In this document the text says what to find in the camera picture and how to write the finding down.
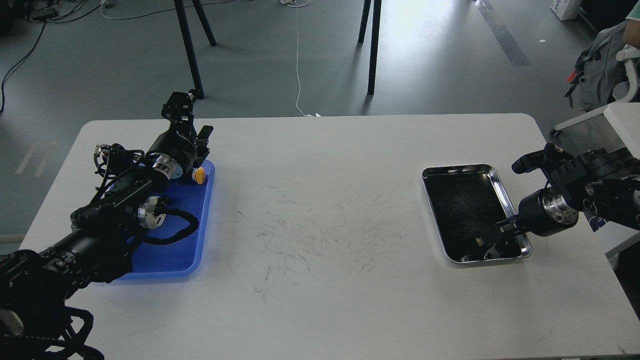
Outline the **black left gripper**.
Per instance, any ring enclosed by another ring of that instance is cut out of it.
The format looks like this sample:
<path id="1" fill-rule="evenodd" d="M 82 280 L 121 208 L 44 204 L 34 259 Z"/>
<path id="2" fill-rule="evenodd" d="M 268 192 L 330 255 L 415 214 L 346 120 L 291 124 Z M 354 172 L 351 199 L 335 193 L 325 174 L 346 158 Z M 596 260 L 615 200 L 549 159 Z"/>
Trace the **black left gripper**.
<path id="1" fill-rule="evenodd" d="M 200 167 L 210 154 L 212 125 L 204 125 L 196 136 L 190 137 L 195 132 L 194 105 L 201 98 L 199 89 L 174 91 L 162 105 L 161 116 L 169 121 L 169 130 L 158 136 L 146 158 L 153 170 L 169 179 L 182 178 L 192 167 Z"/>

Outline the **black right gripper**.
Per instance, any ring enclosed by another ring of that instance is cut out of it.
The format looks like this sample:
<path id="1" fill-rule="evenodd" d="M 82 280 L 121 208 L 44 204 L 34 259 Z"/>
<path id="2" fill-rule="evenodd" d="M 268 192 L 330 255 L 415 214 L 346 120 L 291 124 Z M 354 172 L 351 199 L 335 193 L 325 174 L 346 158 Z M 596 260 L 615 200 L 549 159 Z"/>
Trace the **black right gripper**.
<path id="1" fill-rule="evenodd" d="M 489 246 L 483 258 L 513 258 L 515 237 L 523 230 L 549 237 L 573 228 L 578 219 L 579 212 L 569 206 L 562 194 L 551 187 L 540 189 L 520 201 L 517 215 L 494 224 L 500 237 Z"/>

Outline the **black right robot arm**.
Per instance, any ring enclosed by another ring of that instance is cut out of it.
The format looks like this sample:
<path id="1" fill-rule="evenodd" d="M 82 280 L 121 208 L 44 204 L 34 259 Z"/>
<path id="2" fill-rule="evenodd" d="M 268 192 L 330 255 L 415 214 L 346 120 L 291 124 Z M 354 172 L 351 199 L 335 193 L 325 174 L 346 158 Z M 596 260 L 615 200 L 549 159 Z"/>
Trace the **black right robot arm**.
<path id="1" fill-rule="evenodd" d="M 547 185 L 522 199 L 517 214 L 495 224 L 499 239 L 487 249 L 486 260 L 503 255 L 509 242 L 524 233 L 548 237 L 574 227 L 581 212 L 639 228 L 640 162 L 626 147 L 574 156 L 548 142 L 519 157 L 511 169 L 516 174 L 539 169 Z"/>

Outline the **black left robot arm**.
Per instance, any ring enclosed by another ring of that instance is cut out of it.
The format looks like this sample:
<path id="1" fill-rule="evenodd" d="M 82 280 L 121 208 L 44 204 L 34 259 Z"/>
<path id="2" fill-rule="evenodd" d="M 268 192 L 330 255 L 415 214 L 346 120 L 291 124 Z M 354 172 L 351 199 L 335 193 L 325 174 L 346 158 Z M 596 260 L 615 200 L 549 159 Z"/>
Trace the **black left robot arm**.
<path id="1" fill-rule="evenodd" d="M 199 89 L 173 92 L 161 115 L 169 128 L 146 152 L 118 143 L 94 149 L 102 178 L 89 203 L 70 215 L 71 233 L 43 251 L 1 256 L 1 358 L 3 360 L 103 360 L 86 344 L 93 314 L 66 306 L 79 289 L 110 283 L 133 270 L 141 244 L 167 246 L 198 230 L 199 219 L 171 207 L 170 183 L 205 180 L 212 126 L 194 126 Z"/>

